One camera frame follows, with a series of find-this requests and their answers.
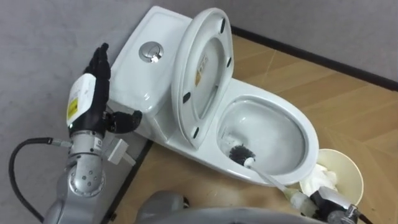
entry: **black robotic finger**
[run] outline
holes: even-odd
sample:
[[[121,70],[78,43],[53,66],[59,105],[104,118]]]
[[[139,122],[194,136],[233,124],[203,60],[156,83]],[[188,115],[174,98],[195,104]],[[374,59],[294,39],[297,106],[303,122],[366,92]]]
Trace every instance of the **black robotic finger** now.
[[[138,128],[142,119],[142,112],[135,111],[133,114],[115,112],[109,114],[107,130],[115,134],[126,134]]]
[[[111,78],[111,67],[108,62],[108,55],[106,51],[108,50],[109,45],[107,43],[103,43],[102,46],[98,50],[98,64],[95,67],[96,78],[109,80]]]
[[[100,48],[97,48],[93,54],[93,57],[91,58],[88,66],[85,68],[83,73],[90,73],[95,76],[95,70],[96,67],[98,66],[98,55],[100,52]]]

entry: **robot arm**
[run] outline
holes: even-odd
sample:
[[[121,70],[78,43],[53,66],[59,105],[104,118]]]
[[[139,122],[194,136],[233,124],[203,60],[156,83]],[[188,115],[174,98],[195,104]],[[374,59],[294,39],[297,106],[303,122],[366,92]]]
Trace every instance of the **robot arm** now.
[[[44,223],[91,223],[106,179],[103,172],[103,138],[135,130],[142,118],[133,114],[106,111],[109,100],[108,44],[98,47],[83,75],[70,90],[67,125],[72,146],[65,172],[58,180],[57,201],[48,210]]]

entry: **yellow label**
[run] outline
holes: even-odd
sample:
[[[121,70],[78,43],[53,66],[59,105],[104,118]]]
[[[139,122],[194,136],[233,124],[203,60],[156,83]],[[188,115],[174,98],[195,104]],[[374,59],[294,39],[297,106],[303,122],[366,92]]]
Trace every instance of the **yellow label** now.
[[[201,79],[201,72],[197,71],[197,76],[195,77],[195,86],[198,86]]]
[[[70,119],[77,112],[77,98],[72,100],[68,106],[68,119]]]

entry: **sticker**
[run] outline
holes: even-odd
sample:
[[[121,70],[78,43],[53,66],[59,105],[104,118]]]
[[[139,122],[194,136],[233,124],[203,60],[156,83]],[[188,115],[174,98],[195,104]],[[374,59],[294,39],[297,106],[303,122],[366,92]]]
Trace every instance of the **sticker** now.
[[[75,98],[70,102],[68,106],[68,119],[70,119],[73,115],[77,113],[77,104],[78,104],[78,98]]]
[[[208,60],[207,55],[204,55],[200,62],[200,66],[197,70],[197,75],[195,77],[195,86],[198,86],[198,84],[200,83],[201,75],[202,75],[203,70],[205,69],[207,60]]]
[[[78,78],[70,88],[67,108],[68,126],[91,108],[94,98],[95,82],[95,76],[86,73]]]
[[[94,149],[101,150],[102,148],[102,140],[99,138],[94,138]]]
[[[195,77],[195,86],[198,86],[199,82],[201,79],[201,73],[199,72],[199,70],[197,71],[197,76]]]

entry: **toilet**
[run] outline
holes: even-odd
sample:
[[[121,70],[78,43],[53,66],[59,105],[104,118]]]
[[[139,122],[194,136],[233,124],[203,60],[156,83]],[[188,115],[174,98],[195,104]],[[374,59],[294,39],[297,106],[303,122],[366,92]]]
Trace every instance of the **toilet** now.
[[[282,184],[302,180],[318,156],[311,122],[281,97],[232,78],[233,69],[225,12],[191,19],[154,6],[111,68],[108,105],[142,111],[136,133],[231,177],[269,185],[228,157],[243,144]]]

